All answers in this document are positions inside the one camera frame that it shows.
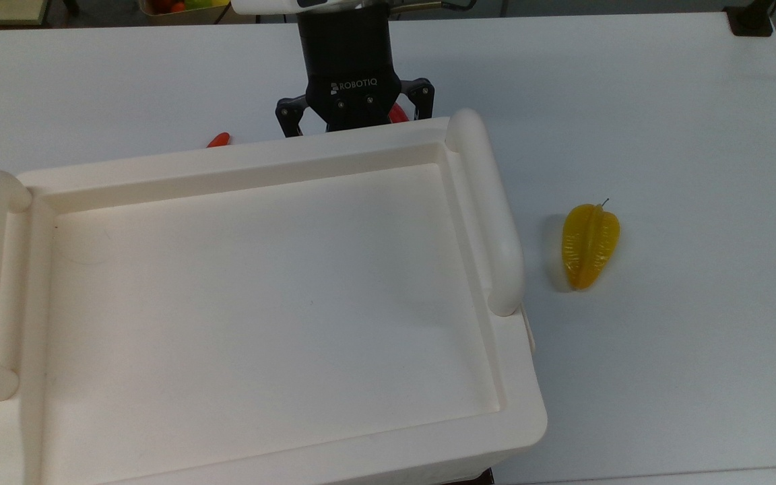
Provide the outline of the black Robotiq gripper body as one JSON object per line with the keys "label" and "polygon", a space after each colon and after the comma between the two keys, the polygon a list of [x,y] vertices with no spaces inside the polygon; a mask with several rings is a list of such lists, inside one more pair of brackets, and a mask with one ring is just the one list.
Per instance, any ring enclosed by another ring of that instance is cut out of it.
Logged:
{"label": "black Robotiq gripper body", "polygon": [[300,13],[308,106],[327,131],[388,124],[401,91],[386,5]]}

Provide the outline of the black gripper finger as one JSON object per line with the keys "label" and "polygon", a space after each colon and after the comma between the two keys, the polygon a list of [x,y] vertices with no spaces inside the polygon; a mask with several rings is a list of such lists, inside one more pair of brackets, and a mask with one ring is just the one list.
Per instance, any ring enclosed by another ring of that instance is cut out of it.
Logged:
{"label": "black gripper finger", "polygon": [[315,106],[311,104],[315,98],[309,98],[306,94],[295,96],[295,98],[280,98],[276,104],[275,115],[284,136],[287,138],[294,136],[303,136],[304,132],[300,127],[304,113],[308,108],[314,110],[318,116],[323,117],[325,104],[317,101]]}
{"label": "black gripper finger", "polygon": [[435,88],[429,79],[419,77],[412,80],[400,81],[400,92],[412,103],[414,107],[413,120],[431,119],[435,98]]}

